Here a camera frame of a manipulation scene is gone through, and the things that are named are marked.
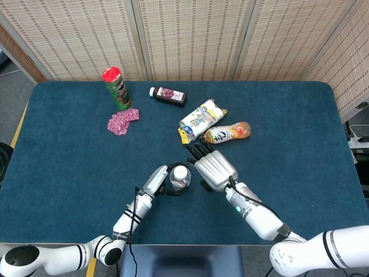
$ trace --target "blue felt tablecloth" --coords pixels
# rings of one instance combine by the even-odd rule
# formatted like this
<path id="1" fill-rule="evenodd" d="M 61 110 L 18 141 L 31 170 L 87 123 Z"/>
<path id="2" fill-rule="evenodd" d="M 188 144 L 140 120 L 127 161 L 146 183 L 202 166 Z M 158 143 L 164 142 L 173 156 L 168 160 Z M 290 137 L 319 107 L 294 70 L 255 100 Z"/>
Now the blue felt tablecloth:
<path id="1" fill-rule="evenodd" d="M 0 189 L 0 242 L 86 242 L 112 227 L 162 164 L 184 162 L 178 122 L 209 98 L 252 135 L 217 148 L 294 232 L 311 238 L 369 223 L 332 89 L 318 82 L 126 82 L 140 120 L 116 136 L 103 82 L 49 82 L 33 90 Z M 148 95 L 188 93 L 184 108 Z M 193 171 L 190 190 L 160 196 L 134 233 L 137 244 L 268 244 Z"/>

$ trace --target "woven panel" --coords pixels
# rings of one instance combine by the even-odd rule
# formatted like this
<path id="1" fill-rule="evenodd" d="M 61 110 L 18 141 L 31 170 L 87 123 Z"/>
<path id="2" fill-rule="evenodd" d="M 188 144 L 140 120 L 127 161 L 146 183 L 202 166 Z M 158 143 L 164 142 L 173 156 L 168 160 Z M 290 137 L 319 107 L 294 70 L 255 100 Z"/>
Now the woven panel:
<path id="1" fill-rule="evenodd" d="M 154 80 L 228 80 L 248 1 L 140 0 Z"/>
<path id="2" fill-rule="evenodd" d="M 0 0 L 1 12 L 56 80 L 99 80 L 119 66 L 142 80 L 123 1 Z"/>
<path id="3" fill-rule="evenodd" d="M 351 1 L 263 0 L 238 80 L 296 80 Z"/>
<path id="4" fill-rule="evenodd" d="M 369 1 L 363 1 L 339 32 L 327 42 L 324 53 L 311 65 L 306 80 L 330 84 L 340 113 L 369 93 Z"/>

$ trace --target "robotic arm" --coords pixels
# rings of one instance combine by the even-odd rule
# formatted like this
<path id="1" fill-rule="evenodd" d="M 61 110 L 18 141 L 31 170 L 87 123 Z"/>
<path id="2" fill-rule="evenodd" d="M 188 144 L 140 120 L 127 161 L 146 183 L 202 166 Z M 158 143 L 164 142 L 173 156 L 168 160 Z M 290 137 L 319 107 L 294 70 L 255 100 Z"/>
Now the robotic arm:
<path id="1" fill-rule="evenodd" d="M 50 275 L 58 275 L 87 267 L 91 258 L 104 265 L 114 265 L 122 255 L 126 243 L 131 242 L 132 232 L 152 206 L 152 200 L 160 194 L 178 196 L 188 187 L 173 191 L 165 188 L 167 175 L 176 166 L 160 166 L 147 180 L 142 190 L 136 188 L 135 199 L 113 227 L 113 239 L 101 235 L 86 244 L 49 249 L 37 246 L 19 246 L 8 251 L 0 262 L 0 277 L 27 277 L 44 267 Z"/>
<path id="2" fill-rule="evenodd" d="M 273 268 L 292 277 L 311 269 L 369 266 L 369 226 L 321 233 L 309 241 L 295 234 L 278 215 L 242 182 L 232 164 L 213 147 L 202 142 L 186 146 L 208 189 L 225 192 L 228 202 L 260 238 L 276 242 L 269 252 Z"/>

